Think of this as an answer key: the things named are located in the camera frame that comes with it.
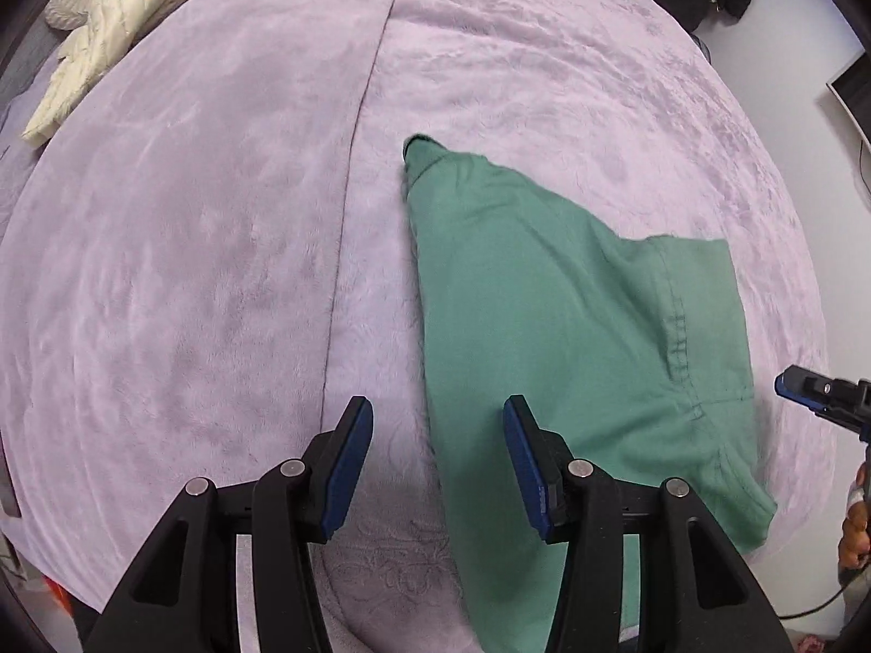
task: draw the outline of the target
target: bed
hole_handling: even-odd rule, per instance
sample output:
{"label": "bed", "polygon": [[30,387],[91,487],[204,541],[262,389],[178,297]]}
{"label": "bed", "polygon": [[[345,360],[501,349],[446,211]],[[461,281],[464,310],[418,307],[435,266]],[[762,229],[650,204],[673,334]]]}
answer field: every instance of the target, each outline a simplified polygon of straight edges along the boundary
{"label": "bed", "polygon": [[367,395],[358,492],[314,554],[334,648],[478,650],[428,445],[402,189],[415,132],[622,236],[725,237],[778,501],[756,556],[826,498],[829,427],[770,388],[790,363],[826,367],[799,220],[652,1],[190,0],[39,156],[16,136],[52,65],[0,131],[0,436],[22,511],[0,526],[91,606],[189,478],[257,478]]}

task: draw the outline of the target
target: orange object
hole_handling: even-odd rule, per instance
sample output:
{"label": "orange object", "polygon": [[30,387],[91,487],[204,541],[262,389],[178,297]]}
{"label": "orange object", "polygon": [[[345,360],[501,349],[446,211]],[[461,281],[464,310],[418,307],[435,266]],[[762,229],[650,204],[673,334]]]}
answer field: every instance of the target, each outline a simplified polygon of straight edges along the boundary
{"label": "orange object", "polygon": [[54,580],[51,580],[46,576],[43,576],[42,579],[45,579],[45,583],[48,585],[49,591],[51,591],[51,595],[53,595],[57,602],[62,607],[64,607],[64,611],[72,616],[72,607],[70,605],[70,598],[66,593],[66,589],[61,587],[58,582],[54,582]]}

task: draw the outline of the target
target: green garment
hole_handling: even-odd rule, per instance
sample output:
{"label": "green garment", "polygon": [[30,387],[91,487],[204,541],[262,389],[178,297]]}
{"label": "green garment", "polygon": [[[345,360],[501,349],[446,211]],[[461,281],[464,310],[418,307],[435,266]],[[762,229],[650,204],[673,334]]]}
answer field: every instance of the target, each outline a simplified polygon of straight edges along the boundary
{"label": "green garment", "polygon": [[[617,237],[482,156],[406,142],[430,436],[469,619],[487,653],[541,653],[565,563],[530,527],[502,404],[617,479],[682,476],[738,549],[776,505],[753,473],[744,313],[724,241]],[[623,624],[637,624],[627,540]]]}

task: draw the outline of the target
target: floor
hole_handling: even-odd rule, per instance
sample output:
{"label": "floor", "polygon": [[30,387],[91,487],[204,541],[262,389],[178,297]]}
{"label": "floor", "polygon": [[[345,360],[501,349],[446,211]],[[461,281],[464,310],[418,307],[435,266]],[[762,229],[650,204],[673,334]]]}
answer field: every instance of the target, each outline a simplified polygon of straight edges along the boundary
{"label": "floor", "polygon": [[82,653],[75,624],[48,589],[37,583],[16,593],[30,618],[58,653]]}
{"label": "floor", "polygon": [[[826,82],[861,45],[830,0],[753,0],[739,23],[706,22],[697,34],[713,65],[759,132],[780,169],[807,236],[829,337],[832,374],[871,376],[871,196],[858,171],[860,137]],[[871,156],[865,169],[871,173]],[[838,463],[829,503],[794,540],[755,565],[774,608],[793,613],[838,589],[836,548],[849,483],[862,450],[838,435]],[[794,628],[836,634],[840,601]]]}

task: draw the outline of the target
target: metal screw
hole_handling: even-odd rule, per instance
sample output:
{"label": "metal screw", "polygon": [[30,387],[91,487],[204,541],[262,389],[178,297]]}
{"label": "metal screw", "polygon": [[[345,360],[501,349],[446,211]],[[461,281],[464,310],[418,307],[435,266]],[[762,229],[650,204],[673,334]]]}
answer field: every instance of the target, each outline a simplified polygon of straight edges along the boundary
{"label": "metal screw", "polygon": [[569,473],[572,476],[579,476],[586,479],[593,473],[593,465],[585,459],[576,459],[569,462]]}
{"label": "metal screw", "polygon": [[683,498],[690,495],[690,486],[683,479],[668,479],[665,482],[665,490],[675,498]]}
{"label": "metal screw", "polygon": [[300,461],[299,459],[288,459],[281,465],[281,473],[287,478],[302,476],[306,473],[305,462]]}
{"label": "metal screw", "polygon": [[197,476],[197,478],[191,479],[185,484],[185,490],[188,495],[202,496],[209,490],[208,479],[204,479],[202,476]]}

